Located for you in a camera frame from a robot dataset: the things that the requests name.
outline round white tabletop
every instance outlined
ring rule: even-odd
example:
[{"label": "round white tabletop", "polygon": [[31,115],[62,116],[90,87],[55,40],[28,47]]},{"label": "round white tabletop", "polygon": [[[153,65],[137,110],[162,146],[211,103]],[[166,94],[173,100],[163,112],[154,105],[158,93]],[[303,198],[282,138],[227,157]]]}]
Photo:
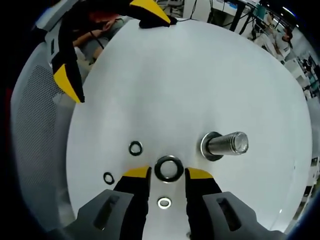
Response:
[{"label": "round white tabletop", "polygon": [[[129,21],[94,64],[83,86],[67,143],[67,183],[74,214],[130,168],[166,155],[210,172],[255,210],[270,230],[284,231],[302,199],[312,153],[303,91],[289,71],[249,40],[215,25],[184,21],[140,29]],[[239,156],[206,160],[197,142],[208,132],[247,134]],[[140,141],[143,153],[128,146]],[[168,197],[168,209],[157,200]],[[151,176],[143,239],[185,240],[185,179]]]}]

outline black rubber o-ring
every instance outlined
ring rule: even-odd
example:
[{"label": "black rubber o-ring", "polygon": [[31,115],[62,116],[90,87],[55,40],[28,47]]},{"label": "black rubber o-ring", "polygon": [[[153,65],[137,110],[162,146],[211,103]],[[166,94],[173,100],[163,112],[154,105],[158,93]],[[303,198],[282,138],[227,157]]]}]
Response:
[{"label": "black rubber o-ring", "polygon": [[[138,151],[138,152],[132,151],[132,147],[133,147],[134,145],[139,146],[140,151]],[[130,145],[129,145],[129,153],[130,153],[132,156],[139,156],[140,154],[142,154],[142,152],[143,152],[143,148],[142,148],[141,142],[139,142],[139,141],[132,141],[132,142],[130,143]]]},{"label": "black rubber o-ring", "polygon": [[[173,162],[176,165],[176,174],[173,177],[165,177],[161,173],[161,166],[165,162]],[[182,162],[175,156],[163,156],[155,163],[154,166],[154,174],[159,180],[165,183],[172,183],[177,181],[182,176],[182,174],[184,174],[184,170],[185,169],[182,165]]]},{"label": "black rubber o-ring", "polygon": [[[110,176],[112,178],[111,181],[107,181],[106,176]],[[112,185],[115,183],[114,176],[112,176],[111,172],[108,172],[108,171],[103,174],[103,180],[108,185]]]}]

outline person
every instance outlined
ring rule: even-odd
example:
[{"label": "person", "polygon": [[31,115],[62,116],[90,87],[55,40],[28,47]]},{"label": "person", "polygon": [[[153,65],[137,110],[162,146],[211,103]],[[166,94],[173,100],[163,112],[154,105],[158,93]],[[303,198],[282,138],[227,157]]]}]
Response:
[{"label": "person", "polygon": [[75,18],[71,25],[73,46],[80,48],[90,63],[99,57],[103,48],[124,25],[118,14],[97,9],[87,11],[85,21],[79,16]]},{"label": "person", "polygon": [[[288,34],[288,35],[292,34],[292,30],[291,30],[291,28],[290,28],[289,26],[285,26],[285,27],[284,27],[284,32],[285,32],[286,34]],[[288,44],[289,44],[290,48],[292,48],[292,49],[294,48],[294,47],[292,46],[291,39],[288,41]]]},{"label": "person", "polygon": [[278,55],[282,56],[282,53],[287,51],[287,49],[290,47],[289,42],[292,38],[292,32],[289,28],[287,28],[284,34],[281,32],[275,32],[270,37],[263,33],[256,40],[254,40],[254,43],[266,49],[275,58],[278,58]]},{"label": "person", "polygon": [[267,16],[268,25],[272,25],[274,21],[275,15],[273,12],[269,12]]}]

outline metal washer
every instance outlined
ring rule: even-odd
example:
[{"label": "metal washer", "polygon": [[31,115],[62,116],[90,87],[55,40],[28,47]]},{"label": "metal washer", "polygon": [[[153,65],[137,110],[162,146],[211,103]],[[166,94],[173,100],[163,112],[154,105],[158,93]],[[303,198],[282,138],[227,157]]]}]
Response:
[{"label": "metal washer", "polygon": [[[107,181],[107,179],[106,179],[107,176],[111,177],[111,181]],[[108,185],[112,185],[115,183],[114,176],[112,176],[111,172],[108,172],[108,171],[103,174],[103,180]]]},{"label": "metal washer", "polygon": [[219,159],[221,159],[223,157],[223,155],[213,155],[208,151],[208,142],[211,139],[217,138],[217,137],[221,137],[222,135],[216,131],[211,131],[209,133],[207,133],[206,135],[204,135],[204,137],[201,140],[200,143],[200,151],[201,154],[209,161],[217,161]]},{"label": "metal washer", "polygon": [[[166,205],[166,206],[161,205],[161,202],[162,202],[162,201],[167,202],[168,205]],[[159,208],[161,208],[161,209],[168,209],[168,208],[171,207],[172,201],[171,201],[170,198],[164,196],[164,197],[160,197],[160,198],[158,199],[157,204],[158,204]]]},{"label": "metal washer", "polygon": [[[135,145],[137,145],[137,146],[140,148],[140,150],[139,150],[138,152],[134,152],[134,151],[132,150],[132,147],[135,146]],[[130,145],[129,145],[129,153],[130,153],[132,156],[139,156],[140,154],[142,154],[143,151],[144,151],[144,150],[143,150],[143,147],[142,147],[142,143],[141,143],[141,142],[139,142],[139,141],[132,141],[132,142],[130,143]]]},{"label": "metal washer", "polygon": [[[176,165],[176,174],[173,177],[165,177],[161,173],[161,166],[165,162],[173,162]],[[182,162],[180,161],[179,158],[169,155],[169,156],[163,156],[161,157],[158,161],[156,161],[155,166],[154,166],[154,174],[155,176],[163,181],[164,183],[172,183],[177,181],[182,174],[184,173],[185,169],[184,166],[182,165]]]}]

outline perforated metal panel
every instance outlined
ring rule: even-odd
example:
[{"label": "perforated metal panel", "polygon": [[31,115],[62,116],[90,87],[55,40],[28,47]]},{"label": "perforated metal panel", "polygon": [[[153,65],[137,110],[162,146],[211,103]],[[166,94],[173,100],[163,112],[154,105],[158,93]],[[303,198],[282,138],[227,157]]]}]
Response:
[{"label": "perforated metal panel", "polygon": [[48,231],[60,227],[61,216],[71,209],[66,145],[74,105],[56,85],[46,60],[46,44],[40,44],[12,94],[11,133],[22,196]]}]

